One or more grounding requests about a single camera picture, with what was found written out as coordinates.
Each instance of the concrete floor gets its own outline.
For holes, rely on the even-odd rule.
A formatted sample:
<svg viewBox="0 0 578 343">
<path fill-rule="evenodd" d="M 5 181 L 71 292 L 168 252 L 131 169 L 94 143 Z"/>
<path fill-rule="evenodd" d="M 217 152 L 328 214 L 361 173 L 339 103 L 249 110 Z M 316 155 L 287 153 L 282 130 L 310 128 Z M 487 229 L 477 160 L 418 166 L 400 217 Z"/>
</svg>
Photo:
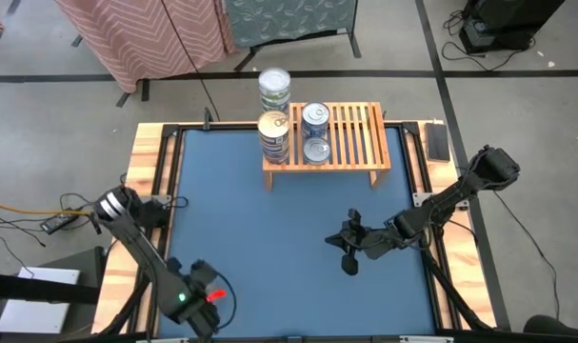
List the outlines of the concrete floor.
<svg viewBox="0 0 578 343">
<path fill-rule="evenodd" d="M 439 50 L 449 39 L 442 22 L 465 2 L 425 0 Z M 0 0 L 0 13 L 9 5 Z M 22 1 L 0 41 L 0 75 L 107 73 L 87 45 L 70 46 L 75 36 L 53 2 Z M 340 36 L 265 48 L 245 70 L 432 71 L 414 1 L 361 1 L 357 36 L 362 59 L 352 57 Z M 549 70 L 549 61 L 557 70 L 578 70 L 578 0 L 567 0 L 536 39 L 534 49 L 503 70 Z M 244 55 L 204 71 L 231 71 Z M 483 63 L 493 66 L 506 55 L 490 53 Z M 477 70 L 469 61 L 442 59 L 442 66 Z M 256 80 L 207 85 L 223 120 L 259 115 Z M 578 77 L 456 78 L 448 88 L 467 154 L 489 143 L 521 165 L 522 176 L 501 195 L 557 269 L 561 319 L 578 328 Z M 121 95 L 114 82 L 0 83 L 0 202 L 45 209 L 57 207 L 64 192 L 94 198 L 126 170 L 138 123 L 200 120 L 209 106 L 198 81 L 153 81 L 149 102 L 136 93 L 119 109 L 114 104 Z M 380 101 L 388 119 L 445 119 L 434 78 L 295 79 L 292 99 Z M 510 323 L 521 331 L 532 315 L 553 313 L 550 272 L 499 201 L 489 194 L 481 199 Z M 110 243 L 107 233 L 98 236 L 92 227 L 39 234 L 46 248 L 21 232 L 0 234 L 30 266 Z M 18 270 L 0 242 L 0 272 Z"/>
</svg>

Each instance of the wooden dish rack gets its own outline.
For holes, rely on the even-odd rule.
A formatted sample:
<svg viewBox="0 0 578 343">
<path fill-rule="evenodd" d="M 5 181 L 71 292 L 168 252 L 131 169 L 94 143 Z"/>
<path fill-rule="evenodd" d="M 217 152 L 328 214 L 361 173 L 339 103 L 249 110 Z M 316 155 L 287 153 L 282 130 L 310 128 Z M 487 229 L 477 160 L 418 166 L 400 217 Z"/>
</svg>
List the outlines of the wooden dish rack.
<svg viewBox="0 0 578 343">
<path fill-rule="evenodd" d="M 289 105 L 289 160 L 275 165 L 263 158 L 266 187 L 276 172 L 368 172 L 375 188 L 390 170 L 390 156 L 380 103 L 324 103 L 329 107 L 330 159 L 324 165 L 304 161 L 301 111 L 306 103 Z"/>
</svg>

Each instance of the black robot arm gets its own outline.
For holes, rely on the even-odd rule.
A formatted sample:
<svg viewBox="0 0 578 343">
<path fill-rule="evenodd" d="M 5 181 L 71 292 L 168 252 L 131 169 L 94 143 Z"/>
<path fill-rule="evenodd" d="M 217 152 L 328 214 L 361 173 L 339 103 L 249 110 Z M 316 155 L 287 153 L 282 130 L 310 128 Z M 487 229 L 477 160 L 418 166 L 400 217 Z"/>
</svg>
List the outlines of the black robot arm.
<svg viewBox="0 0 578 343">
<path fill-rule="evenodd" d="M 190 274 L 179 273 L 180 263 L 166 263 L 141 228 L 165 227 L 169 208 L 152 198 L 143 203 L 138 194 L 123 186 L 108 191 L 93 204 L 92 223 L 100 232 L 101 224 L 118 239 L 143 269 L 152 283 L 152 298 L 160 312 L 177 324 L 188 322 L 201 338 L 218 331 L 219 315 L 207 301 L 206 286 L 218 273 L 206 262 L 191 265 Z"/>
<path fill-rule="evenodd" d="M 351 209 L 349 220 L 343 223 L 342 230 L 327 237 L 326 242 L 346 253 L 342 257 L 342 269 L 347 274 L 356 275 L 358 273 L 356 252 L 364 251 L 368 258 L 377 259 L 392 249 L 413 247 L 413 244 L 422 241 L 420 247 L 414 248 L 424 250 L 424 263 L 439 281 L 458 312 L 472 329 L 489 329 L 453 287 L 428 247 L 434 237 L 440 239 L 443 226 L 451 218 L 457 204 L 475 197 L 479 191 L 503 190 L 517 180 L 519 171 L 519 165 L 505 151 L 484 146 L 470 160 L 467 170 L 457 182 L 425 200 L 421 207 L 401 211 L 387 219 L 383 229 L 375 230 L 363 227 L 361 215 L 357 210 Z M 427 237 L 428 228 L 431 234 Z"/>
</svg>

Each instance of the black device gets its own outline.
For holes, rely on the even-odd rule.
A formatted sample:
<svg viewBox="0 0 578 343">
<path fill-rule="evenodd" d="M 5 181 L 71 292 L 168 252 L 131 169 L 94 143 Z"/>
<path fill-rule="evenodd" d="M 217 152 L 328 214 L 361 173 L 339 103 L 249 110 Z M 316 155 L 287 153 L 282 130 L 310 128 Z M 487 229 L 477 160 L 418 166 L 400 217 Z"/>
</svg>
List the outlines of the black device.
<svg viewBox="0 0 578 343">
<path fill-rule="evenodd" d="M 565 0 L 470 0 L 460 40 L 467 53 L 526 50 Z"/>
<path fill-rule="evenodd" d="M 418 249 L 424 250 L 423 260 L 437 278 L 448 298 L 468 325 L 476 330 L 488 330 L 470 309 L 447 276 L 437 265 L 427 248 L 434 237 L 442 236 L 443 226 L 451 218 L 461 201 L 471 199 L 479 191 L 501 191 L 517 180 L 519 165 L 502 149 L 484 146 L 468 164 L 467 171 L 453 185 L 426 199 L 419 208 L 398 212 L 384 221 L 383 229 L 372 229 L 361 225 L 361 215 L 349 210 L 349 220 L 343 222 L 339 233 L 325 241 L 344 251 L 341 266 L 349 275 L 358 273 L 356 252 L 364 251 L 368 258 L 377 259 L 392 249 L 404 249 L 421 242 Z"/>
<path fill-rule="evenodd" d="M 143 203 L 135 190 L 119 186 L 96 200 L 90 217 L 99 233 L 99 225 L 107 228 L 143 268 L 153 285 L 152 303 L 156 300 L 163 315 L 177 324 L 187 321 L 200 338 L 209 339 L 218 332 L 219 315 L 206 293 L 206 286 L 218 275 L 216 270 L 198 260 L 189 274 L 179 273 L 178 260 L 164 261 L 141 230 L 166 227 L 169 207 L 155 198 Z"/>
<path fill-rule="evenodd" d="M 73 208 L 65 208 L 65 211 L 76 211 Z M 77 214 L 70 214 L 70 213 L 58 213 L 52 218 L 44 221 L 43 223 L 39 224 L 41 229 L 47 234 L 52 234 L 57 232 L 58 230 L 66 227 L 68 224 L 72 223 L 73 221 L 77 220 L 79 215 Z"/>
<path fill-rule="evenodd" d="M 448 129 L 443 124 L 425 125 L 429 160 L 449 162 Z"/>
</svg>

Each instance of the blue table surface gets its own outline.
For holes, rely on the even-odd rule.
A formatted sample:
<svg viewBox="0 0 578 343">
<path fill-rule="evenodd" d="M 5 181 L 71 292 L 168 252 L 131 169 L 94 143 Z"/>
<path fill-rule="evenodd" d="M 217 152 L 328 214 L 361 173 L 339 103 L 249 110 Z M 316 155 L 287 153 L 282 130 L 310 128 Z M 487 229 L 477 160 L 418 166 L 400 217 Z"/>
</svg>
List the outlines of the blue table surface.
<svg viewBox="0 0 578 343">
<path fill-rule="evenodd" d="M 366 172 L 337 172 L 275 174 L 269 192 L 256 131 L 188 131 L 179 195 L 189 205 L 176 210 L 169 256 L 182 272 L 205 259 L 235 289 L 237 314 L 216 337 L 434 333 L 419 252 L 375 261 L 359 252 L 359 273 L 348 276 L 343 252 L 324 241 L 349 208 L 381 228 L 410 206 L 398 130 L 387 139 L 392 167 L 375 190 Z M 223 323 L 230 295 L 216 304 Z M 195 334 L 162 316 L 159 336 Z"/>
</svg>

